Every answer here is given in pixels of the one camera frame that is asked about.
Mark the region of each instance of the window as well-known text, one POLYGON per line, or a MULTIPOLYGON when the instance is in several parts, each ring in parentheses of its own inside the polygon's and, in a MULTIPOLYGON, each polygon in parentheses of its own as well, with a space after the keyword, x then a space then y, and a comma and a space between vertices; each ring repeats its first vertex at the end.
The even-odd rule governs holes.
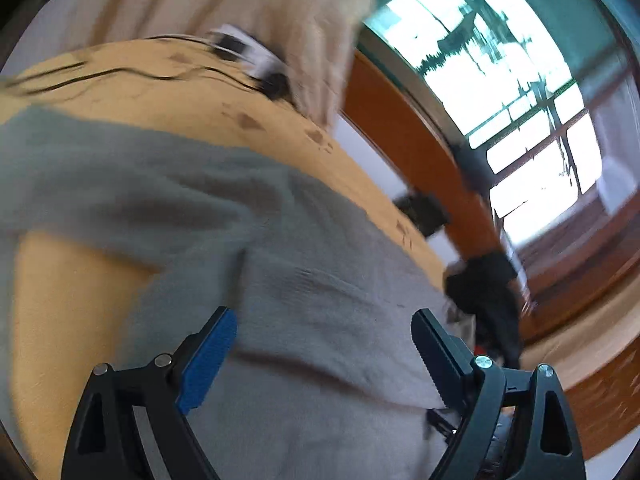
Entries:
POLYGON ((525 0, 381 3, 367 26, 424 76, 470 146, 486 153, 498 182, 492 207, 515 244, 593 186, 602 164, 580 89, 525 0))

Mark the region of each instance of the gray cloth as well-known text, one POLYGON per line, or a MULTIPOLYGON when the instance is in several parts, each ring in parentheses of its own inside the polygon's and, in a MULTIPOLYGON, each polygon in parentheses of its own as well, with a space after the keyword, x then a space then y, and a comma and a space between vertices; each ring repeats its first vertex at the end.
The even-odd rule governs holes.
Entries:
POLYGON ((0 154, 6 234, 38 228, 164 269, 116 367, 236 311, 235 355, 190 414, 223 480, 424 473, 424 409, 442 402, 410 319, 428 307, 461 335, 457 313, 363 210, 250 150, 39 107, 0 126, 0 154))

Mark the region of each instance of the beige curtain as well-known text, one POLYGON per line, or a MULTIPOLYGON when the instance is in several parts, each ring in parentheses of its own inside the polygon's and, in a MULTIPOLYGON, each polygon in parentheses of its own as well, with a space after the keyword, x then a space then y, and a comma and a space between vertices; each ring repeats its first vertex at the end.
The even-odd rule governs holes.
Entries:
POLYGON ((373 0, 77 0, 66 50, 230 23, 284 58, 293 99, 323 128, 339 110, 354 38, 373 0))

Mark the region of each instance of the silver screw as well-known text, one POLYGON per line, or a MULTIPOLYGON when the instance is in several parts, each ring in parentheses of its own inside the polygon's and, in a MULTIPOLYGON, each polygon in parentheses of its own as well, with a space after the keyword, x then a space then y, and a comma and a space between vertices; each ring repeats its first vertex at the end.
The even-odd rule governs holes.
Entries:
POLYGON ((547 377, 551 377, 554 374, 554 369, 549 365, 540 365, 538 370, 545 374, 547 377))
POLYGON ((100 363, 99 365, 95 365, 94 375, 104 375, 105 373, 107 373, 108 369, 109 367, 107 366, 107 363, 100 363))
POLYGON ((481 367, 481 368, 491 368, 491 365, 494 364, 493 361, 491 361, 491 358, 486 356, 486 355, 479 355, 478 357, 476 357, 476 364, 481 367))
POLYGON ((158 368, 164 368, 171 364, 171 356, 169 354, 160 354, 154 359, 154 363, 158 368))

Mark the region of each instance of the dark blue gripper pad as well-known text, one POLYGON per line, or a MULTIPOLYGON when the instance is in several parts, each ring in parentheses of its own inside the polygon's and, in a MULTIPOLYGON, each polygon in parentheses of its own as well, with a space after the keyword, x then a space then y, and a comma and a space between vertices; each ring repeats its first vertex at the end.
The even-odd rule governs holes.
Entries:
POLYGON ((180 395, 175 403, 183 415, 187 415, 189 410, 199 407, 204 401, 237 333, 236 315, 227 310, 182 373, 180 395))

